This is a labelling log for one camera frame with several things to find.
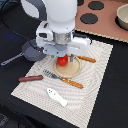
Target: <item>tomato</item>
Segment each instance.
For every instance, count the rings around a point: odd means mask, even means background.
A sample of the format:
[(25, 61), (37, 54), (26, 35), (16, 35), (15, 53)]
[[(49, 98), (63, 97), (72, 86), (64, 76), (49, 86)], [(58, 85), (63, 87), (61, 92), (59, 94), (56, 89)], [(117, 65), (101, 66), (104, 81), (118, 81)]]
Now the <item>tomato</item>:
[(68, 55), (66, 54), (64, 57), (58, 57), (57, 61), (60, 66), (65, 66), (68, 63)]

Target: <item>beige placemat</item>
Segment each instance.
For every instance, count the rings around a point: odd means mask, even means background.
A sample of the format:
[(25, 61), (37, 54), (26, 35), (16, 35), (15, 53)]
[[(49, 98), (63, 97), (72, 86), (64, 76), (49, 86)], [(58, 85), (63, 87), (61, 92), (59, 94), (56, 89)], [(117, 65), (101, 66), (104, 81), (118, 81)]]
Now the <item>beige placemat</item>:
[[(60, 80), (43, 75), (44, 69), (55, 73), (53, 64), (56, 58), (51, 59), (50, 56), (47, 56), (45, 59), (36, 62), (26, 75), (42, 74), (44, 79), (20, 83), (11, 95), (50, 112), (79, 128), (86, 128), (112, 47), (112, 45), (98, 41), (93, 41), (90, 45), (87, 56), (96, 59), (96, 63), (81, 60), (82, 71), (79, 76), (72, 78), (72, 80), (83, 84), (83, 89), (78, 89)], [(58, 102), (50, 99), (46, 92), (47, 88), (56, 90), (64, 99), (68, 100), (68, 105), (62, 107)]]

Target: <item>white robot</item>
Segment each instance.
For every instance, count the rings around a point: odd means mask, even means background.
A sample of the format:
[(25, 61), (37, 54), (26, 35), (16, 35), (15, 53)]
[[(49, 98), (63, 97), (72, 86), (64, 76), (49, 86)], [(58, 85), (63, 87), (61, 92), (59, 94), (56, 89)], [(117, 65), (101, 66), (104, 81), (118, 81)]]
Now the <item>white robot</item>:
[(36, 31), (36, 43), (51, 57), (70, 54), (86, 56), (89, 38), (73, 37), (77, 0), (21, 0), (24, 11), (41, 20)]

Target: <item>utensil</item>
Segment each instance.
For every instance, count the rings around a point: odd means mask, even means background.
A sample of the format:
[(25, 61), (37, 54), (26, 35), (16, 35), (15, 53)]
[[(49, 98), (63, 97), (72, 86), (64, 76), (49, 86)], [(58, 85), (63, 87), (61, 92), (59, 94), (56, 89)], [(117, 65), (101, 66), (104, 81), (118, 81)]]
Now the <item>utensil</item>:
[(86, 61), (89, 61), (89, 62), (92, 62), (92, 63), (95, 63), (96, 60), (93, 59), (93, 58), (89, 58), (89, 57), (85, 57), (85, 56), (77, 56), (79, 59), (82, 59), (82, 60), (86, 60)]
[(67, 105), (68, 101), (63, 99), (54, 89), (47, 88), (47, 93), (51, 99), (58, 101), (63, 107)]
[(128, 30), (128, 4), (125, 4), (117, 9), (119, 24), (125, 30)]
[(70, 84), (70, 85), (72, 85), (72, 86), (75, 86), (75, 87), (77, 87), (77, 88), (83, 88), (83, 85), (82, 84), (79, 84), (79, 83), (77, 83), (77, 82), (74, 82), (74, 81), (71, 81), (71, 80), (69, 80), (69, 79), (67, 79), (67, 78), (62, 78), (62, 77), (58, 77), (58, 76), (56, 76), (55, 74), (53, 74), (53, 73), (51, 73), (51, 72), (49, 72), (48, 70), (43, 70), (43, 73), (45, 74), (45, 75), (47, 75), (48, 77), (50, 77), (50, 78), (53, 78), (53, 79), (60, 79), (60, 80), (62, 80), (63, 82), (65, 82), (65, 83), (67, 83), (67, 84)]
[[(31, 40), (31, 44), (34, 47), (37, 47), (36, 44), (36, 40)], [(2, 66), (10, 63), (11, 61), (15, 60), (16, 58), (19, 58), (21, 56), (24, 56), (27, 60), (29, 61), (40, 61), (43, 58), (46, 57), (46, 54), (44, 54), (43, 52), (39, 52), (38, 50), (34, 49), (29, 42), (26, 42), (23, 46), (22, 46), (22, 52), (18, 55), (16, 55), (15, 57), (12, 57), (11, 59), (8, 59), (4, 62), (1, 63)]]
[(19, 82), (26, 82), (26, 81), (34, 81), (34, 80), (42, 80), (43, 76), (38, 75), (38, 76), (28, 76), (28, 77), (20, 77)]

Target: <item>table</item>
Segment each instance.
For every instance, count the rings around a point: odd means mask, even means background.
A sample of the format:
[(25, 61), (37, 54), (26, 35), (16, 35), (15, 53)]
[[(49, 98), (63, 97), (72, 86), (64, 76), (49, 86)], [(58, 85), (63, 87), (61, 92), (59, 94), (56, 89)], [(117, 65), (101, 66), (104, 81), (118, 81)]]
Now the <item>table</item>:
[[(4, 15), (5, 22), (16, 32), (36, 38), (36, 29), (41, 21), (26, 15), (17, 4)], [(93, 40), (113, 45), (106, 72), (99, 90), (88, 128), (127, 128), (128, 127), (128, 44), (85, 34)], [(0, 22), (0, 62), (21, 52), (26, 39), (8, 30)], [(8, 65), (0, 66), (0, 104), (29, 116), (51, 128), (77, 128), (76, 126), (42, 111), (16, 97), (11, 92), (19, 84), (18, 78), (25, 76), (33, 62), (20, 57)]]

